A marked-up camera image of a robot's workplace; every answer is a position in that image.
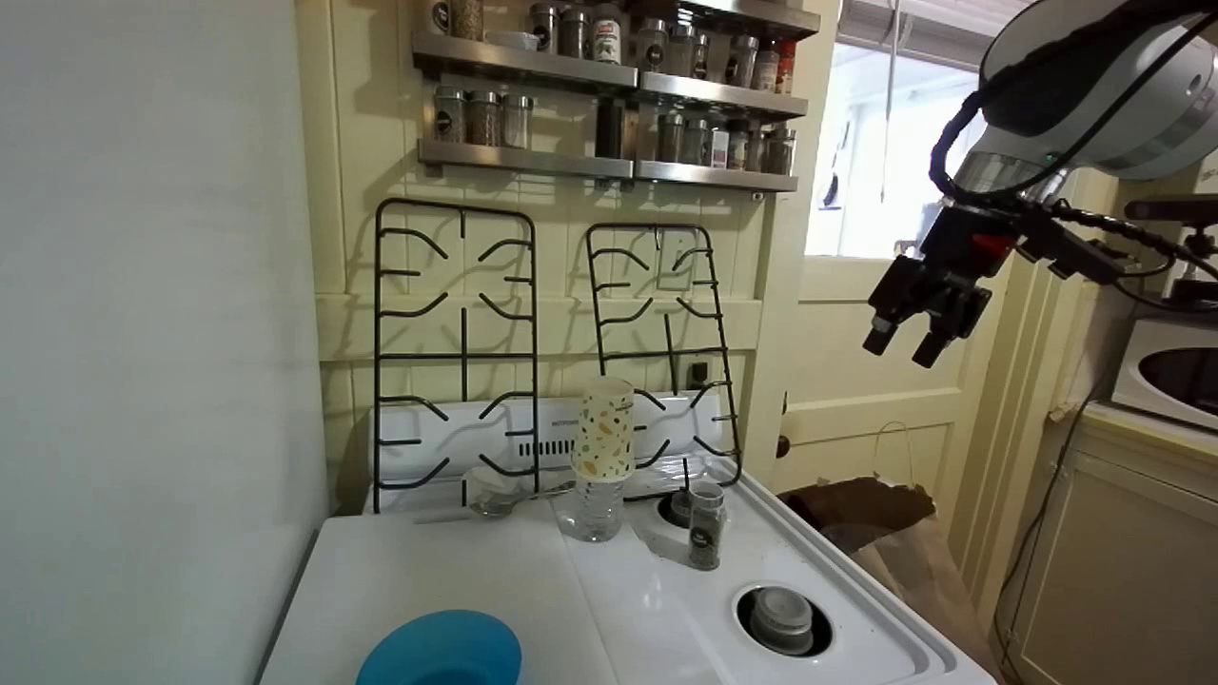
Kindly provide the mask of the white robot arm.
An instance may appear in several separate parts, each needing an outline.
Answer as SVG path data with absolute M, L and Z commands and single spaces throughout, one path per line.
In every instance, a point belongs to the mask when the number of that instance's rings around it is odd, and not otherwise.
M 876 281 L 864 352 L 885 355 L 905 319 L 925 318 L 913 363 L 932 367 L 976 333 L 989 304 L 988 280 L 1010 256 L 1042 258 L 1059 280 L 1131 281 L 1133 270 L 1081 239 L 1076 226 L 1188 262 L 1175 243 L 1059 201 L 1050 183 L 1076 168 L 1160 179 L 1212 158 L 1215 18 L 1215 0 L 1031 0 L 1012 15 L 928 154 L 942 211 Z

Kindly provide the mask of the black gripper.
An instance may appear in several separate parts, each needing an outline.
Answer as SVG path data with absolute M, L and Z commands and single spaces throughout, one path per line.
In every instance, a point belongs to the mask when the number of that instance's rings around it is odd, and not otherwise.
M 942 211 L 920 233 L 913 256 L 900 256 L 871 291 L 871 329 L 864 334 L 870 355 L 885 355 L 900 329 L 925 311 L 928 334 L 913 352 L 913 367 L 932 371 L 942 355 L 970 334 L 989 295 L 984 280 L 995 280 L 1010 258 L 1017 235 L 1000 216 L 979 211 Z

